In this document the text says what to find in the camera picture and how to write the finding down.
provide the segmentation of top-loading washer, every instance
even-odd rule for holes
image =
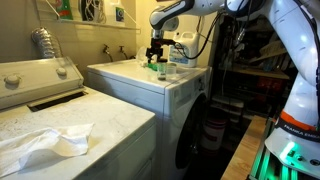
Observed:
[[[204,121],[211,68],[177,68],[165,81],[135,60],[88,66],[89,87],[157,116],[157,179],[182,179]]]
[[[43,128],[93,124],[86,154],[33,154],[32,166],[3,179],[152,179],[155,123],[153,112],[83,86],[70,58],[0,63],[0,143]]]

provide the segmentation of floor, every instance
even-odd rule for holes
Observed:
[[[220,148],[215,156],[199,153],[191,163],[184,180],[220,179],[233,156],[233,151]]]

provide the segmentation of label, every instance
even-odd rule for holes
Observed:
[[[68,0],[56,0],[56,9],[61,19],[73,20]]]
[[[116,7],[116,21],[124,22],[124,9],[120,7]]]
[[[189,49],[185,45],[182,45],[182,47],[179,48],[179,50],[175,46],[170,46],[169,52],[170,52],[169,53],[169,61],[175,62],[175,63],[181,63],[181,64],[188,64],[189,63],[189,59],[184,57],[181,54],[184,52],[186,55],[189,55]]]
[[[318,143],[320,142],[319,131],[304,130],[294,124],[286,122],[281,117],[279,117],[278,121],[275,124],[275,128],[278,128],[278,127],[300,138],[313,141],[313,142],[318,142]]]

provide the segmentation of silver duct hose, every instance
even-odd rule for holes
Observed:
[[[32,31],[31,38],[38,45],[41,58],[49,59],[63,56],[57,37],[46,28],[36,28]]]

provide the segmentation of door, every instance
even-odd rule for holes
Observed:
[[[202,93],[193,104],[179,137],[175,159],[177,169],[186,168],[197,154],[206,114],[207,98]]]

